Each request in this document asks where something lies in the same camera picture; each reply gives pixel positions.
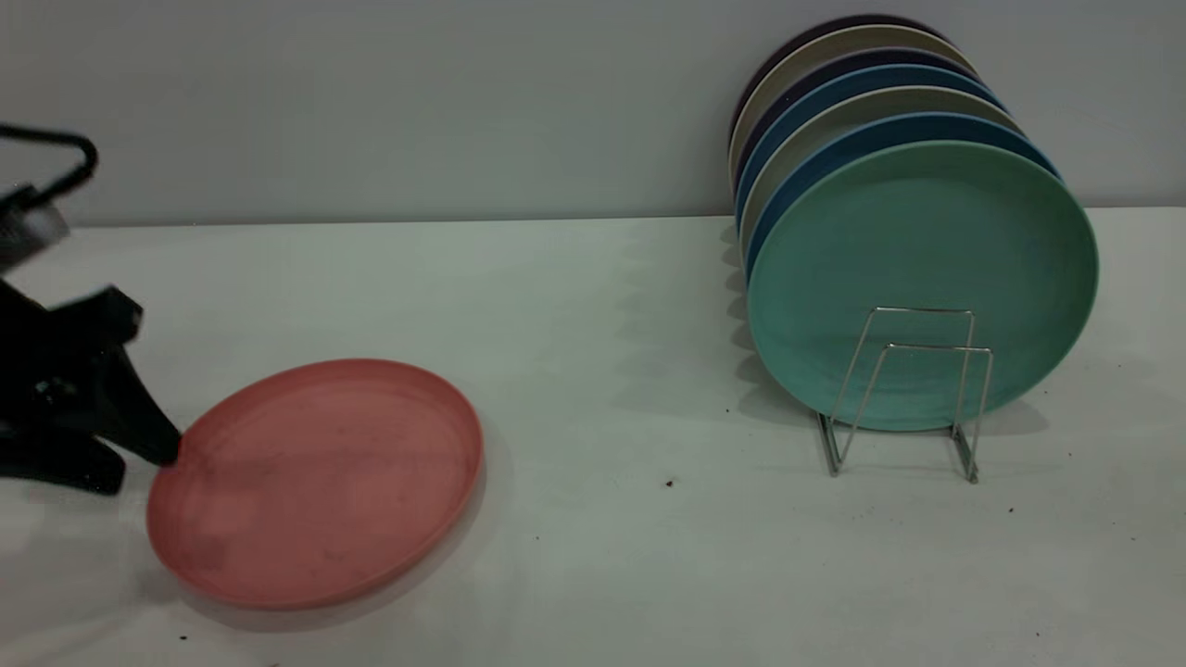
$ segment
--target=wire plate holder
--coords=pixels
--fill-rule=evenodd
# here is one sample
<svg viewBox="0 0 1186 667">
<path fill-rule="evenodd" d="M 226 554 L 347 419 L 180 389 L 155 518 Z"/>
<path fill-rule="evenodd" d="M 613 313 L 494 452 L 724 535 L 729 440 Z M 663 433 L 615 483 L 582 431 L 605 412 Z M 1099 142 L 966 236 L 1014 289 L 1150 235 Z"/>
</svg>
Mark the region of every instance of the wire plate holder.
<svg viewBox="0 0 1186 667">
<path fill-rule="evenodd" d="M 865 396 L 861 399 L 861 405 L 856 408 L 856 418 L 853 419 L 852 425 L 849 426 L 848 438 L 844 440 L 844 449 L 841 450 L 836 446 L 836 413 L 840 411 L 840 406 L 844 400 L 844 393 L 848 390 L 848 381 L 853 377 L 853 369 L 856 368 L 856 360 L 861 356 L 861 349 L 865 347 L 865 339 L 869 335 L 869 326 L 873 324 L 873 318 L 878 313 L 930 313 L 948 317 L 964 317 L 968 319 L 968 338 L 963 345 L 886 343 L 885 347 L 881 348 L 881 354 L 878 355 L 876 366 L 873 367 L 873 375 L 869 376 L 869 386 L 865 389 Z M 962 370 L 959 371 L 959 392 L 958 398 L 956 399 L 955 417 L 951 420 L 949 432 L 951 440 L 956 445 L 956 452 L 959 455 L 959 462 L 963 464 L 964 477 L 967 477 L 973 484 L 978 481 L 978 470 L 976 468 L 976 445 L 980 444 L 980 423 L 984 417 L 984 404 L 988 400 L 988 386 L 993 379 L 993 350 L 990 348 L 973 347 L 971 343 L 975 332 L 976 313 L 970 310 L 876 306 L 869 311 L 868 317 L 865 318 L 865 328 L 861 330 L 861 337 L 856 341 L 856 349 L 853 351 L 853 358 L 848 362 L 848 371 L 844 373 L 844 381 L 840 385 L 840 394 L 836 396 L 836 402 L 831 407 L 831 413 L 827 417 L 824 417 L 823 413 L 816 413 L 816 419 L 820 423 L 820 432 L 823 436 L 823 450 L 824 456 L 828 459 L 828 471 L 833 477 L 840 475 L 840 469 L 843 466 L 844 459 L 848 457 L 848 450 L 853 445 L 853 438 L 856 436 L 857 428 L 860 428 L 861 418 L 865 415 L 865 407 L 869 402 L 869 395 L 873 394 L 874 386 L 876 386 L 878 375 L 881 374 L 881 364 L 885 362 L 886 355 L 893 350 L 913 350 L 927 352 L 963 352 L 964 360 Z M 961 411 L 963 409 L 964 386 L 968 380 L 968 360 L 974 354 L 984 355 L 988 361 L 984 367 L 984 383 L 980 390 L 980 411 L 976 414 L 976 423 L 973 426 L 971 445 L 969 446 L 963 426 L 959 424 L 959 418 L 962 417 Z"/>
</svg>

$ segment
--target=white tabletop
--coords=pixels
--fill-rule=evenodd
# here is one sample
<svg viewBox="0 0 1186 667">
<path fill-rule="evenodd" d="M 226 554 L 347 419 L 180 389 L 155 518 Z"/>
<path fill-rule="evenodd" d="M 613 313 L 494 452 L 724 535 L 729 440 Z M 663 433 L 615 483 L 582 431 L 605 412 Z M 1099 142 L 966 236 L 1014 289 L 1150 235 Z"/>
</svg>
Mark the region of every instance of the white tabletop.
<svg viewBox="0 0 1186 667">
<path fill-rule="evenodd" d="M 861 434 L 829 477 L 748 343 L 726 218 L 77 233 L 9 278 L 144 305 L 129 351 L 178 426 L 388 357 L 470 396 L 486 470 L 410 574 L 295 614 L 180 589 L 142 462 L 116 498 L 0 481 L 0 665 L 1181 663 L 1186 209 L 1092 220 L 1091 323 L 986 418 L 978 485 L 938 434 Z"/>
</svg>

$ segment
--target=gray wall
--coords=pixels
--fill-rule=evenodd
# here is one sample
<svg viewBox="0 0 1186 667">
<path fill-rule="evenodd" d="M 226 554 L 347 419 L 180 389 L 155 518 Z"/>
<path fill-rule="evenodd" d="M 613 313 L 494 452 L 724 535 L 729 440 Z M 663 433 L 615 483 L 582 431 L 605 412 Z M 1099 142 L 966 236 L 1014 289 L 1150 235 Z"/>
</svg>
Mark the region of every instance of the gray wall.
<svg viewBox="0 0 1186 667">
<path fill-rule="evenodd" d="M 1086 204 L 1186 204 L 1181 0 L 7 0 L 0 116 L 100 144 L 82 222 L 719 214 L 746 78 L 868 9 L 962 46 Z"/>
</svg>

